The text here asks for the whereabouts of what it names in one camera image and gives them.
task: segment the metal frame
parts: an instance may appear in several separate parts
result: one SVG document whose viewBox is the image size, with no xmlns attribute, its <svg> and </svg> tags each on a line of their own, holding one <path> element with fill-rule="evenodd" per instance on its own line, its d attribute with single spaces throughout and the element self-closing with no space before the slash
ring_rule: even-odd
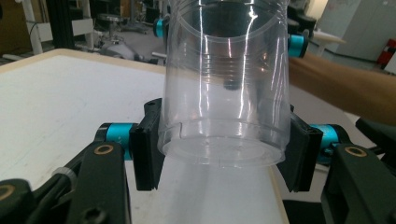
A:
<svg viewBox="0 0 396 224">
<path fill-rule="evenodd" d="M 22 3 L 23 12 L 26 18 L 26 26 L 30 32 L 33 53 L 43 53 L 42 42 L 52 40 L 52 31 L 49 22 L 37 22 L 33 12 L 31 0 L 15 0 Z M 82 0 L 83 16 L 86 19 L 72 21 L 74 35 L 85 35 L 87 47 L 93 49 L 93 20 L 91 18 L 90 1 Z"/>
</svg>

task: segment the red object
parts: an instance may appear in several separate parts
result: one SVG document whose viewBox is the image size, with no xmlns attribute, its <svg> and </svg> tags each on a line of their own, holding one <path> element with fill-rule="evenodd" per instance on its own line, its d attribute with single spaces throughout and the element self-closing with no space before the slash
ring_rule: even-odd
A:
<svg viewBox="0 0 396 224">
<path fill-rule="evenodd" d="M 394 51 L 389 51 L 389 49 L 395 49 L 395 48 L 396 48 L 396 40 L 390 39 L 387 45 L 382 50 L 376 62 L 386 66 L 389 63 L 390 59 L 392 58 L 394 52 Z"/>
</svg>

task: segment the transparent tube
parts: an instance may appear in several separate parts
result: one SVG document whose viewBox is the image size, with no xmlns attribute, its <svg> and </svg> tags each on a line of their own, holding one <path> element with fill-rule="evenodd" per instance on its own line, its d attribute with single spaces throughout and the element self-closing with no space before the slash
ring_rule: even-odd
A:
<svg viewBox="0 0 396 224">
<path fill-rule="evenodd" d="M 284 160 L 287 0 L 174 0 L 158 147 L 220 167 Z"/>
</svg>

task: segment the white wall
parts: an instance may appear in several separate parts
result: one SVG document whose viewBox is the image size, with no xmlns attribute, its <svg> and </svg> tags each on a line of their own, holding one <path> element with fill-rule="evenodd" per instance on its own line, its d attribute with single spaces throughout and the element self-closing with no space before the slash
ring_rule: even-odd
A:
<svg viewBox="0 0 396 224">
<path fill-rule="evenodd" d="M 315 19 L 320 19 L 328 0 L 310 0 L 305 14 Z"/>
</svg>

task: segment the white table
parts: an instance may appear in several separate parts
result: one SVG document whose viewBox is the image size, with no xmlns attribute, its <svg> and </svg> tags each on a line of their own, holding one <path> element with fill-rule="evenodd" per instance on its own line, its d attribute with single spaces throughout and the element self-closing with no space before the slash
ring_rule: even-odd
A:
<svg viewBox="0 0 396 224">
<path fill-rule="evenodd" d="M 139 122 L 143 118 L 143 104 L 162 97 L 164 72 L 165 68 L 160 66 L 65 49 L 1 66 L 0 180 L 24 178 L 36 189 L 53 170 L 87 146 L 102 123 Z M 340 124 L 354 143 L 372 145 L 343 111 L 292 86 L 290 101 L 295 113 L 306 122 Z M 166 158 L 159 190 L 138 192 L 131 162 L 126 162 L 126 169 L 133 220 L 137 224 L 172 223 L 175 216 L 192 217 L 189 224 L 208 220 L 238 223 L 233 214 L 246 223 L 287 223 L 279 194 L 284 199 L 318 201 L 326 177 L 326 172 L 318 172 L 312 192 L 295 194 L 288 193 L 276 169 L 274 177 L 271 167 L 238 171 L 233 175 L 235 181 L 225 177 L 230 170 L 191 167 Z M 186 175 L 194 172 L 198 176 Z M 251 178 L 257 179 L 256 176 L 260 176 L 260 189 L 244 184 Z M 255 190 L 263 192 L 259 200 L 250 193 Z M 194 195 L 193 205 L 181 200 L 180 195 Z M 190 206 L 194 212 L 180 210 L 174 214 L 174 206 L 186 211 Z M 211 212 L 230 215 L 216 217 Z M 254 222 L 250 220 L 253 214 L 265 218 Z"/>
</svg>

